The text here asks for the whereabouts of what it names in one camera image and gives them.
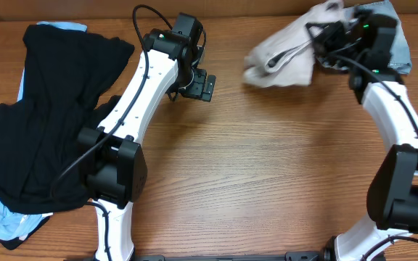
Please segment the beige shorts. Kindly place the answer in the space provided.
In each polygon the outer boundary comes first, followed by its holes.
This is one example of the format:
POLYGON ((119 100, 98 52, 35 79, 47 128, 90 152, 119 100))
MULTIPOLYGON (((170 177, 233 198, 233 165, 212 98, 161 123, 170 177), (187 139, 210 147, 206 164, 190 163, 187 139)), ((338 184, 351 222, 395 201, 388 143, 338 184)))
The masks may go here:
POLYGON ((306 24, 344 19, 344 3, 341 0, 330 0, 311 7, 250 51, 245 57, 244 82, 261 88, 310 85, 315 59, 306 24))

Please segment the black garment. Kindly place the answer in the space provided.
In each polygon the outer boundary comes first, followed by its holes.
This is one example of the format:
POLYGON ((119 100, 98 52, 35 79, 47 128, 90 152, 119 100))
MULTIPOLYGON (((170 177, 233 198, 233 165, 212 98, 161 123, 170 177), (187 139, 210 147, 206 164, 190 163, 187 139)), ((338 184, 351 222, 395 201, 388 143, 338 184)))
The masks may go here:
POLYGON ((11 212, 44 215, 88 201, 74 165, 82 128, 95 128, 118 103, 99 104, 134 46, 120 38, 30 25, 23 95, 0 105, 0 200, 11 212))

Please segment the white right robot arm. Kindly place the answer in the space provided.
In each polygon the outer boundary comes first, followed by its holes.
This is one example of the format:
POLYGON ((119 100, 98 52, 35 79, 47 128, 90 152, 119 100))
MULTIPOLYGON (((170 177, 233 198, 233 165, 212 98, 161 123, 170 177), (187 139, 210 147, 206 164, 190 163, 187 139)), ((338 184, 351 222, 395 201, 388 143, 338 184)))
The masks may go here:
POLYGON ((399 241, 418 243, 418 115, 390 66, 397 19, 364 10, 351 23, 307 22, 322 67, 346 71, 358 103, 371 115, 387 154, 366 195, 366 214, 332 237, 318 260, 383 260, 399 241))

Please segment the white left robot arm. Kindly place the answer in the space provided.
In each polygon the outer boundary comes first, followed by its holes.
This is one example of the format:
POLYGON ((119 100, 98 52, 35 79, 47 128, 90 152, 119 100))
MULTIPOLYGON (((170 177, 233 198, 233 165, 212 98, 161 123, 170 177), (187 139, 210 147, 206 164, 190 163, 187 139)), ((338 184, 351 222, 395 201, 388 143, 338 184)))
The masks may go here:
POLYGON ((93 260, 132 260, 134 202, 147 180, 142 142, 160 100, 177 96, 210 102, 216 77, 198 64, 204 28, 154 29, 142 39, 138 67, 119 102, 95 129, 78 137, 80 180, 97 214, 98 247, 93 260))

